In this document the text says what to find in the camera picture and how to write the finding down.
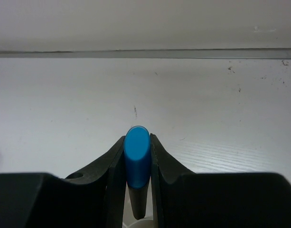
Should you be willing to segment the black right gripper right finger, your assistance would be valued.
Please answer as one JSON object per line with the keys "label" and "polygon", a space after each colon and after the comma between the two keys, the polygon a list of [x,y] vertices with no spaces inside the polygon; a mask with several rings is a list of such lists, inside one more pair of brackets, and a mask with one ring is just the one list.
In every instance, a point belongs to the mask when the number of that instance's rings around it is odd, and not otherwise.
{"label": "black right gripper right finger", "polygon": [[280,174],[194,173],[150,136],[156,228],[291,228],[291,185]]}

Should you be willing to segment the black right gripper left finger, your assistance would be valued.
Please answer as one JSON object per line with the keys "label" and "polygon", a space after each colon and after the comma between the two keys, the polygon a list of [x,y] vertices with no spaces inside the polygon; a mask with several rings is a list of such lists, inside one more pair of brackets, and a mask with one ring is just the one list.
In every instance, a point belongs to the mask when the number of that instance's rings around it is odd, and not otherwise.
{"label": "black right gripper left finger", "polygon": [[66,178],[0,173],[0,228],[120,228],[123,142]]}

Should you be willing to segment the blue black thick highlighter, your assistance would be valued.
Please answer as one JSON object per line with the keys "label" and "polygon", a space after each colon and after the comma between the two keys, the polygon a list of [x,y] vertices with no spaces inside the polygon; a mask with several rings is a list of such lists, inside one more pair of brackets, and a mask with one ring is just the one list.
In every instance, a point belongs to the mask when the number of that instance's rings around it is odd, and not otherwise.
{"label": "blue black thick highlighter", "polygon": [[131,208],[136,220],[146,214],[147,191],[150,181],[150,134],[143,126],[134,126],[126,134],[123,144],[126,180]]}

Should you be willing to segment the white round compartment container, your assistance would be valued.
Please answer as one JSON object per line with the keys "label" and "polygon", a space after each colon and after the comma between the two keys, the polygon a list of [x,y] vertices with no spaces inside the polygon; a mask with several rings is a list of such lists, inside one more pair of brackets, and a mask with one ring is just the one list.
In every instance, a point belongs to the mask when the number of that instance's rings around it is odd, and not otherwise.
{"label": "white round compartment container", "polygon": [[122,228],[154,228],[154,221],[152,219],[140,219],[130,225],[123,223]]}

